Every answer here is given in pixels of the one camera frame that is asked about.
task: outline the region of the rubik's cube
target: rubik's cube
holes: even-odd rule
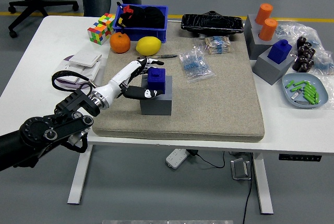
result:
[[[114,18],[114,15],[104,14],[98,22],[94,23],[93,27],[88,28],[90,41],[102,45],[110,38]]]
[[[111,34],[114,19],[115,15],[104,14],[101,18],[99,18],[99,23],[105,25]]]

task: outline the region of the gray box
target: gray box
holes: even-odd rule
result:
[[[147,88],[147,75],[141,78],[141,87]],[[173,80],[166,75],[165,94],[148,100],[140,100],[141,114],[143,115],[172,115]]]
[[[260,54],[264,53],[265,50],[274,45],[278,38],[274,33],[271,40],[264,41],[259,38],[261,29],[251,29],[251,34],[248,37],[248,44],[246,41],[248,56],[250,60],[257,60]]]
[[[253,73],[273,85],[288,71],[289,67],[294,62],[294,57],[288,55],[283,62],[277,64],[275,61],[268,58],[270,50],[271,48],[259,56],[253,67]]]
[[[250,36],[252,34],[251,29],[260,29],[262,28],[262,25],[259,25],[255,22],[257,14],[248,14],[247,19],[244,26],[244,36],[246,40],[246,44],[249,44]]]

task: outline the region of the orange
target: orange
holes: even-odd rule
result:
[[[115,53],[125,53],[130,49],[130,38],[125,33],[116,32],[112,34],[109,42]]]

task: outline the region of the yellow floor line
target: yellow floor line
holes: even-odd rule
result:
[[[11,14],[8,11],[0,11],[0,16],[18,16],[20,15],[20,12]],[[82,17],[83,13],[48,13],[49,15],[54,16],[78,16]],[[41,13],[32,13],[32,16],[42,16]],[[242,18],[243,20],[246,20],[246,16],[237,16]],[[169,14],[169,19],[182,19],[182,15],[178,14]],[[296,21],[296,22],[320,22],[320,23],[334,23],[334,19],[332,18],[289,18],[289,17],[273,17],[273,19],[277,21]]]

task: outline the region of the black cloth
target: black cloth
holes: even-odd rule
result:
[[[125,11],[120,15],[122,22],[118,26],[125,27],[140,27],[140,28],[161,28],[165,26],[165,16],[157,7],[148,6],[141,8],[138,6],[129,5],[123,9]]]

